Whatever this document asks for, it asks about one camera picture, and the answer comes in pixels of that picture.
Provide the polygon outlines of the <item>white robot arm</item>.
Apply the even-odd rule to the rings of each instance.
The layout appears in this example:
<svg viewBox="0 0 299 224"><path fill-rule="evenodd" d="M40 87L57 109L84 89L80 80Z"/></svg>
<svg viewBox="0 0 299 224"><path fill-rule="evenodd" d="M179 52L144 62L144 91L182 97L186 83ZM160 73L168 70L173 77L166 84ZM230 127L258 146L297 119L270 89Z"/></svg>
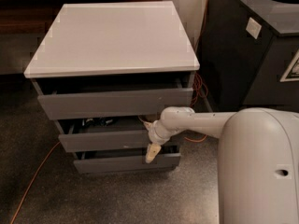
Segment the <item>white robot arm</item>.
<svg viewBox="0 0 299 224"><path fill-rule="evenodd" d="M299 114L253 107L196 113L168 107L149 132L146 162L184 131L219 140L220 224L299 224Z"/></svg>

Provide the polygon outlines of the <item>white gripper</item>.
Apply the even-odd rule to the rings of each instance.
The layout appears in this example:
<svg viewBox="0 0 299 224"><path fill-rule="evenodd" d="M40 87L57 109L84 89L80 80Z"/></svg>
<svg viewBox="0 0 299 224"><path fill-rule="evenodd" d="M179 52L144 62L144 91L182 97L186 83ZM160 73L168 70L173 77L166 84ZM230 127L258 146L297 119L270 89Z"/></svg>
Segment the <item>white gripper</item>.
<svg viewBox="0 0 299 224"><path fill-rule="evenodd" d="M149 131L149 140L153 144L148 144L145 162L151 163L161 150L161 145L169 141L173 135L167 130L159 120L154 122L143 122L145 128Z"/></svg>

